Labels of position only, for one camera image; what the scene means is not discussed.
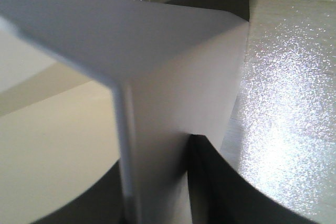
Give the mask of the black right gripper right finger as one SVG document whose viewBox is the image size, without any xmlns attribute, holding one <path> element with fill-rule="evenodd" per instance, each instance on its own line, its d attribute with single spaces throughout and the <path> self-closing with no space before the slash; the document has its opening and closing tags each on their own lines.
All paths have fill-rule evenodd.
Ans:
<svg viewBox="0 0 336 224">
<path fill-rule="evenodd" d="M 193 223 L 312 223 L 244 180 L 206 136 L 190 135 L 187 162 Z"/>
</svg>

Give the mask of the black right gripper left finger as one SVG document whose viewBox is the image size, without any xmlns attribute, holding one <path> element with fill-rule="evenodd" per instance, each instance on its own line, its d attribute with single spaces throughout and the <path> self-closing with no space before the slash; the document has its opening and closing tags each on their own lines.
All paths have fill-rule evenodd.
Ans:
<svg viewBox="0 0 336 224">
<path fill-rule="evenodd" d="M 119 162 L 83 194 L 34 223 L 126 223 Z"/>
</svg>

